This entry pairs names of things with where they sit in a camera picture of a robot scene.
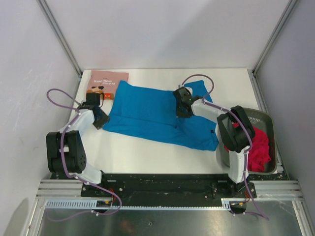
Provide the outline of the blue t shirt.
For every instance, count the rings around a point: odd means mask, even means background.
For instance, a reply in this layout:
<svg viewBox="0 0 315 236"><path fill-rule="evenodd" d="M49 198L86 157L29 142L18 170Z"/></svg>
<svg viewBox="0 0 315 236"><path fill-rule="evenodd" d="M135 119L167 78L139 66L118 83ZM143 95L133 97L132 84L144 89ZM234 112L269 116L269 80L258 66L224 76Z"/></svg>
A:
<svg viewBox="0 0 315 236"><path fill-rule="evenodd" d="M176 99L170 90L132 86L120 82L110 120L103 129L197 150L214 151L219 144L216 124L200 116L176 116Z"/></svg>

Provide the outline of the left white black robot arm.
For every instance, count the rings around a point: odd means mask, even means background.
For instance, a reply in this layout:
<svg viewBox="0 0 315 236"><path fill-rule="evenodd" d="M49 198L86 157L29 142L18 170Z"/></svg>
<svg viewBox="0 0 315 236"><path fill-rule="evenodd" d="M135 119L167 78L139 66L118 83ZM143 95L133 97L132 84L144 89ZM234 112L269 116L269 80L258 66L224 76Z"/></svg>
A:
<svg viewBox="0 0 315 236"><path fill-rule="evenodd" d="M59 131L46 135L49 171L92 184L91 190L100 197L108 193L109 185L102 180L103 172L88 163L82 137L90 127L99 130L110 120L101 108L104 97L103 93L87 93L86 100L74 109L74 118Z"/></svg>

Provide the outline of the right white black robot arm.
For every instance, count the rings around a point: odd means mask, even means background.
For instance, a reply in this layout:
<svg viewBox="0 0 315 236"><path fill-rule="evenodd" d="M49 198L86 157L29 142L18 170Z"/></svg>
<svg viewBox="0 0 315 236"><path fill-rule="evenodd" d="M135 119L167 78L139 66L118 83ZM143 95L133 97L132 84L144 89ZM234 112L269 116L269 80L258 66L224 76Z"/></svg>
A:
<svg viewBox="0 0 315 236"><path fill-rule="evenodd" d="M239 197L245 191L243 182L249 175L248 154L255 137L255 130L244 108L235 106L227 109L201 96L193 97L185 87L179 87L173 95L178 117L199 116L217 124L218 139L229 151L228 176L232 182L228 183L227 192L232 197Z"/></svg>

